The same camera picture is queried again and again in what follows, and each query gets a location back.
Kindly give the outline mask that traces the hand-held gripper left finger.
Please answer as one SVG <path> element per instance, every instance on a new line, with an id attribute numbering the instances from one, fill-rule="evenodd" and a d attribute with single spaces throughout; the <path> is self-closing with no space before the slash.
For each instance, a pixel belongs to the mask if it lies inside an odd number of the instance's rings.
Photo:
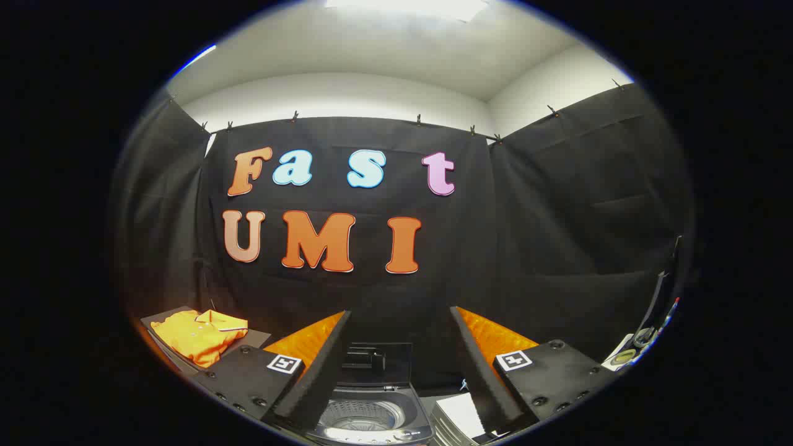
<path id="1" fill-rule="evenodd" d="M 309 347 L 306 355 L 242 344 L 191 382 L 236 413 L 305 434 L 317 426 L 340 379 L 351 314 L 339 312 L 319 331 L 305 327 L 287 336 L 291 344 Z"/>

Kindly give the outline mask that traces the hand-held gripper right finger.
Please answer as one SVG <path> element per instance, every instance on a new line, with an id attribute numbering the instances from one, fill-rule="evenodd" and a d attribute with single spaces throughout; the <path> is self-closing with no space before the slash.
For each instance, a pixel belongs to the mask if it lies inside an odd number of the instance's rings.
<path id="1" fill-rule="evenodd" d="M 617 373 L 571 344 L 543 344 L 450 307 L 468 392 L 487 431 L 513 432 L 558 417 L 604 390 Z"/>

